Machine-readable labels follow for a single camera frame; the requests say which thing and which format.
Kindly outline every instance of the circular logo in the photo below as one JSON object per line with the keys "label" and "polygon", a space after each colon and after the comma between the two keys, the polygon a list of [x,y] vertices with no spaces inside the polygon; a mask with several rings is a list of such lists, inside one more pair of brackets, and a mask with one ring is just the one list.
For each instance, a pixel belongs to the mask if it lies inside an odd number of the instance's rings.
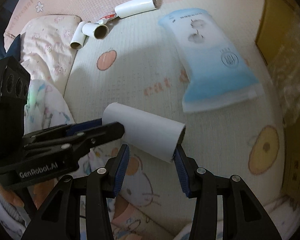
{"label": "circular logo", "polygon": [[228,68],[236,68],[239,64],[238,57],[231,51],[226,51],[221,54],[221,60]]}

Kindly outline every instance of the blue and white plastic package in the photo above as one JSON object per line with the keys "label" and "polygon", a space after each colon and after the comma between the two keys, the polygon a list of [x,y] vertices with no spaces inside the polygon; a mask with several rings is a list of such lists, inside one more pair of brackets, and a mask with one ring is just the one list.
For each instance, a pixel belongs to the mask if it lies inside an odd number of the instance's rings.
{"label": "blue and white plastic package", "polygon": [[174,11],[159,21],[175,39],[190,84],[183,112],[217,109],[264,93],[232,42],[211,15],[199,8]]}

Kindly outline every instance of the white cardboard tube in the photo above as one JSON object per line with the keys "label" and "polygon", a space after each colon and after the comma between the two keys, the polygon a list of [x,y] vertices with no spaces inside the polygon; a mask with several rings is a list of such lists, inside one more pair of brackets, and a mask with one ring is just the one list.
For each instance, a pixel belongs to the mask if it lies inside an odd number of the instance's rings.
{"label": "white cardboard tube", "polygon": [[82,27],[82,32],[89,37],[104,39],[109,33],[109,28],[106,25],[99,25],[97,23],[86,23]]}
{"label": "white cardboard tube", "polygon": [[131,0],[114,8],[117,16],[125,18],[134,14],[155,10],[156,0]]}
{"label": "white cardboard tube", "polygon": [[72,49],[81,49],[84,44],[84,40],[86,39],[86,35],[82,33],[82,27],[86,24],[87,22],[80,22],[77,29],[75,30],[72,40],[70,42],[70,47]]}
{"label": "white cardboard tube", "polygon": [[124,126],[124,141],[168,163],[173,161],[174,150],[186,132],[184,123],[119,103],[110,104],[103,112],[102,124],[111,122]]}

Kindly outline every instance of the finger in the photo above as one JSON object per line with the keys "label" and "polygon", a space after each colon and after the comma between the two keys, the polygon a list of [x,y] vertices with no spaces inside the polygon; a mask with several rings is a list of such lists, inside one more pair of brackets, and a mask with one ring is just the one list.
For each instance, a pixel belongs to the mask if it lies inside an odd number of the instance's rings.
{"label": "finger", "polygon": [[39,209],[54,187],[54,179],[34,185],[34,204]]}
{"label": "finger", "polygon": [[12,190],[5,190],[0,184],[0,194],[11,205],[23,207],[23,201]]}

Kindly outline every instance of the clear plastic wrap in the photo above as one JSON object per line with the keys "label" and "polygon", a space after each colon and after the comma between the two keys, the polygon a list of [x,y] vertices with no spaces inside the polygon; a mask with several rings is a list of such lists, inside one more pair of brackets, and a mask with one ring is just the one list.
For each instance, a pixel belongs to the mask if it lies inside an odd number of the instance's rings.
{"label": "clear plastic wrap", "polygon": [[268,69],[277,89],[285,125],[289,126],[300,116],[300,8],[295,10],[283,44]]}

